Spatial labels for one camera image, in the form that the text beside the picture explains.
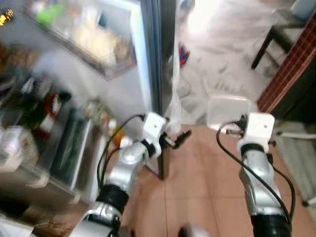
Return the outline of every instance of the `bottle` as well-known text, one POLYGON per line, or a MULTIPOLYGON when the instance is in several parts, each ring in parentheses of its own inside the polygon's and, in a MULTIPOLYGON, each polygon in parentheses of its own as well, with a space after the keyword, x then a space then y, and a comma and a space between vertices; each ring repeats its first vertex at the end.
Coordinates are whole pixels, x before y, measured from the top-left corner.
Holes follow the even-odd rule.
MULTIPOLYGON (((112 118, 109 121, 109 135, 113 136, 113 134, 118 130, 119 126, 118 123, 116 121, 116 119, 112 118)), ((122 139, 122 137, 124 136, 124 131, 123 129, 121 129, 120 131, 118 131, 118 133, 114 136, 114 138, 112 139, 112 142, 114 143, 114 145, 116 147, 120 146, 120 141, 122 139)))

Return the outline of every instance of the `chair leg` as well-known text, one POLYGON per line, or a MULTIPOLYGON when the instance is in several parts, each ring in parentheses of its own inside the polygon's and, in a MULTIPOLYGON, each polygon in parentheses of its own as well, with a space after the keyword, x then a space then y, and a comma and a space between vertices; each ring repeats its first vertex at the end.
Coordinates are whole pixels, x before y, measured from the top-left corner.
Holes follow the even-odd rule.
POLYGON ((272 31, 272 29, 270 29, 265 41, 263 42, 263 44, 259 50, 259 52, 257 53, 255 59, 253 60, 253 63, 251 65, 251 69, 255 69, 258 66, 262 56, 265 54, 266 49, 272 40, 273 40, 273 31, 272 31))

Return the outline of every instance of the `brick wall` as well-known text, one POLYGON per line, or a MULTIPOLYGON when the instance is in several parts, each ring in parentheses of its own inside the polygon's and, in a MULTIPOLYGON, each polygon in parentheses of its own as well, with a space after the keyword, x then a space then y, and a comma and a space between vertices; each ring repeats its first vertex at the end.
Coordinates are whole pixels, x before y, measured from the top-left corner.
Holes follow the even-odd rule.
POLYGON ((279 67, 271 83, 257 101, 258 108, 270 113, 316 56, 316 11, 296 44, 279 67))

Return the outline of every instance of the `clear plastic box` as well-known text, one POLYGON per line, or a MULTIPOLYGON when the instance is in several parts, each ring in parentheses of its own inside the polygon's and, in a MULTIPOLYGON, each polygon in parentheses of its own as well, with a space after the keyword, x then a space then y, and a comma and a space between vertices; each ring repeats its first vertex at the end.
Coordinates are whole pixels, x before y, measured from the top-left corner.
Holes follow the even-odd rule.
MULTIPOLYGON (((215 94, 210 96, 208 100, 207 126, 218 130, 223 123, 239 120, 243 114, 255 111, 258 111, 257 105, 245 97, 215 94)), ((226 128, 237 129, 234 125, 226 128)))

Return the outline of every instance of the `black cable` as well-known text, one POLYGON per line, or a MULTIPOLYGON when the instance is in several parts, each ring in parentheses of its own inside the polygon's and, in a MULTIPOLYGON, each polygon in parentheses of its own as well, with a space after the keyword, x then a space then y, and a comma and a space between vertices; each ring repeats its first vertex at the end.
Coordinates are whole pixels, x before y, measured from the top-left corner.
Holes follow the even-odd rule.
POLYGON ((120 150, 120 148, 115 148, 113 151, 111 151, 111 153, 109 154, 109 156, 106 158, 106 160, 105 160, 105 162, 104 162, 103 169, 102 169, 101 185, 104 185, 105 172, 106 172, 106 170, 107 170, 107 167, 108 167, 108 164, 109 164, 109 161, 110 161, 112 155, 113 155, 115 152, 119 151, 119 150, 120 150))
POLYGON ((280 197, 275 193, 275 191, 262 178, 260 178, 255 172, 253 172, 251 168, 249 168, 247 165, 245 165, 241 160, 239 160, 237 157, 235 157, 234 154, 232 154, 230 151, 228 151, 222 145, 221 140, 220 140, 221 131, 222 131, 223 127, 225 127, 228 124, 232 124, 232 123, 236 124, 236 121, 227 122, 227 123, 224 123, 223 125, 220 126, 220 128, 218 129, 218 131, 216 133, 217 144, 223 149, 223 151, 226 154, 228 154, 231 158, 233 158, 236 162, 238 162, 243 168, 245 168, 247 171, 249 171, 249 173, 251 173, 257 180, 260 181, 260 183, 262 183, 263 186, 265 186, 269 190, 269 192, 277 199, 277 201, 281 205, 281 208, 283 209, 283 212, 285 214, 286 221, 289 223, 289 225, 291 225, 291 218, 290 218, 290 215, 288 213, 288 210, 286 209, 286 206, 283 203, 283 201, 280 199, 280 197))
POLYGON ((103 185, 103 184, 101 184, 101 179, 100 179, 100 167, 101 167, 101 163, 102 163, 103 158, 104 158, 104 157, 106 158, 107 155, 108 155, 108 148, 109 148, 109 145, 110 145, 111 141, 113 140, 113 138, 117 135, 117 133, 118 133, 120 130, 122 130, 122 128, 123 128, 129 121, 131 121, 133 118, 136 118, 136 117, 140 117, 141 120, 144 120, 144 118, 145 118, 144 115, 134 115, 134 116, 130 117, 128 120, 126 120, 126 121, 115 131, 115 133, 114 133, 114 134, 110 137, 110 139, 108 140, 108 142, 107 142, 107 144, 106 144, 106 146, 105 146, 105 149, 104 149, 104 151, 103 151, 103 153, 102 153, 102 155, 101 155, 101 158, 100 158, 100 160, 99 160, 99 162, 98 162, 98 166, 97 166, 97 181, 98 181, 99 191, 101 191, 101 188, 102 188, 102 185, 103 185))
POLYGON ((281 171, 279 171, 278 169, 276 169, 275 167, 273 167, 273 169, 276 171, 276 173, 278 173, 279 175, 281 175, 288 183, 288 185, 290 186, 291 189, 291 209, 290 209, 290 218, 291 220, 293 219, 293 215, 294 215, 294 210, 295 210, 295 202, 296 202, 296 196, 295 196, 295 189, 294 189, 294 185, 292 184, 291 180, 285 175, 283 174, 281 171))

